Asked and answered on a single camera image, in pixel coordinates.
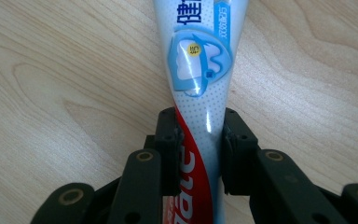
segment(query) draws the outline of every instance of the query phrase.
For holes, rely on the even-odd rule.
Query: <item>toothpaste tube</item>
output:
[[[185,134],[181,193],[168,199],[164,223],[224,223],[219,150],[248,0],[154,4],[176,117]]]

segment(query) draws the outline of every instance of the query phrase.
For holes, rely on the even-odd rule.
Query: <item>red label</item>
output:
[[[164,223],[213,223],[211,188],[200,151],[177,107],[176,117],[185,134],[180,153],[181,193],[168,199]]]

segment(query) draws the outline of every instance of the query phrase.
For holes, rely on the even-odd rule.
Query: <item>wood grain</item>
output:
[[[1,0],[0,223],[120,176],[172,105],[152,0]],[[251,0],[227,106],[315,184],[358,182],[358,0]]]

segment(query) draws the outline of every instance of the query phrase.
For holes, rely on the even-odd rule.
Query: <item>white tube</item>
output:
[[[248,0],[154,0],[161,49],[185,133],[181,193],[165,224],[224,223],[221,132]]]

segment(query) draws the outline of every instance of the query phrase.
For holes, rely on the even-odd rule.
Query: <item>wooden table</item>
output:
[[[119,177],[172,105],[152,0],[1,0],[0,223]],[[358,182],[358,0],[251,0],[227,106],[315,184]]]

